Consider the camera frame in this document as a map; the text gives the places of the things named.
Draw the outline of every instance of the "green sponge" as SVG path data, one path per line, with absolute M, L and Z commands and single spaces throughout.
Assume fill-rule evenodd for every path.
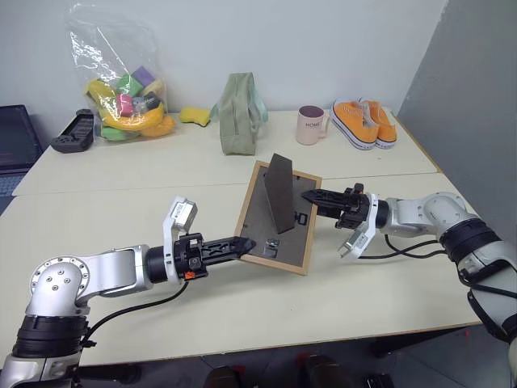
M 116 83 L 116 92 L 121 95 L 131 95 L 134 97 L 141 92 L 144 87 L 130 74 L 124 74 Z
M 123 131 L 121 129 L 107 127 L 105 125 L 103 125 L 100 130 L 100 136 L 109 141 L 131 140 L 139 135 L 140 134 L 137 131 Z

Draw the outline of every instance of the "sponge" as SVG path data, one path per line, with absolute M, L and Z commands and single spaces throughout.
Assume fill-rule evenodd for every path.
M 164 99 L 165 97 L 165 83 L 161 79 L 155 79 L 149 85 L 147 85 L 144 90 L 140 93 L 140 95 L 148 95 L 150 92 L 153 92 L 159 99 Z
M 134 139 L 135 137 L 140 136 L 138 132 L 131 131 L 123 131 L 122 129 L 107 127 L 103 125 L 100 130 L 100 136 L 104 137 L 109 141 L 126 141 Z
M 154 82 L 153 75 L 147 71 L 144 66 L 140 66 L 138 69 L 133 71 L 131 76 L 135 78 L 143 87 L 146 87 Z
M 206 127 L 210 122 L 210 111 L 208 109 L 185 107 L 179 113 L 179 119 L 182 123 L 196 123 Z
M 130 95 L 116 95 L 116 109 L 121 116 L 132 116 L 132 97 Z
M 131 75 L 124 74 L 116 83 L 116 92 L 121 95 L 130 95 L 134 97 L 141 92 L 144 87 Z

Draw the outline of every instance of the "green bag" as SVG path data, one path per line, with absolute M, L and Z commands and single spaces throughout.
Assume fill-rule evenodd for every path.
M 219 120 L 225 155 L 255 155 L 255 136 L 267 122 L 267 109 L 255 89 L 252 73 L 230 74 L 225 91 L 210 112 Z

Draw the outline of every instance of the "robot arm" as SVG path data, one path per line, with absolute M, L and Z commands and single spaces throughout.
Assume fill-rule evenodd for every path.
M 433 234 L 456 264 L 469 304 L 487 331 L 509 344 L 512 375 L 517 380 L 517 258 L 512 247 L 475 214 L 460 197 L 437 192 L 420 200 L 378 200 L 362 184 L 344 193 L 311 190 L 303 197 L 317 214 L 337 219 L 337 228 L 355 232 L 338 249 L 348 261 L 360 259 L 376 229 L 383 234 L 415 237 Z
M 70 387 L 88 331 L 88 301 L 151 289 L 155 283 L 180 284 L 208 275 L 207 266 L 236 259 L 254 247 L 248 238 L 204 242 L 188 233 L 197 208 L 176 197 L 165 221 L 163 247 L 113 249 L 99 255 L 59 256 L 33 273 L 31 300 L 13 352 L 7 356 L 0 388 L 32 382 Z

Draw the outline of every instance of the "white wall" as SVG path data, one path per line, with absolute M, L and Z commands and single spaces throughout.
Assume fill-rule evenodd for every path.
M 446 0 L 112 0 L 153 26 L 170 109 L 210 108 L 253 71 L 271 110 L 379 99 L 398 111 Z M 71 2 L 0 2 L 0 105 L 24 103 L 47 142 L 84 106 L 65 34 Z

